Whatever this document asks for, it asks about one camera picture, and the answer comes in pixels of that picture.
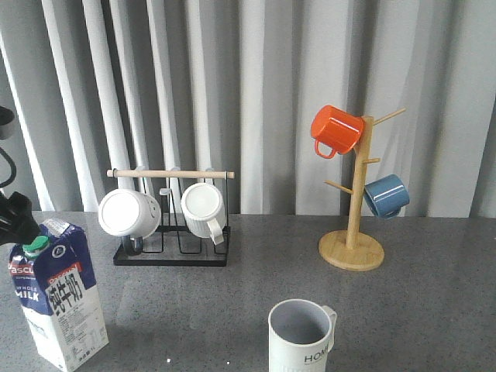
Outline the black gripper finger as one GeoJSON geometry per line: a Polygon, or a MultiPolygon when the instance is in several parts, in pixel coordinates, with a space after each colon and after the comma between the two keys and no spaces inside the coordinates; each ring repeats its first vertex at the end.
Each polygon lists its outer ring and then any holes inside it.
{"type": "Polygon", "coordinates": [[[1,244],[31,244],[40,228],[33,218],[32,202],[17,191],[1,194],[1,244]]]}

